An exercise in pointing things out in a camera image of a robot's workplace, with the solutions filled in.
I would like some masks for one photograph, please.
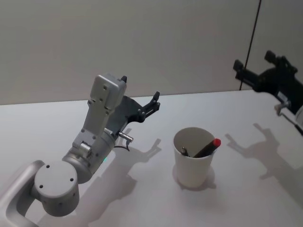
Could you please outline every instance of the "white table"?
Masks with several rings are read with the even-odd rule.
[[[150,97],[136,100],[145,104]],[[51,217],[35,201],[27,217],[41,227],[303,226],[303,137],[276,116],[277,100],[236,91],[161,96],[160,102],[156,114],[127,127],[135,138],[131,152],[111,152],[80,185],[72,214]],[[0,106],[0,182],[31,160],[60,160],[87,109],[86,101]],[[223,143],[196,191],[174,179],[172,139],[189,126]]]

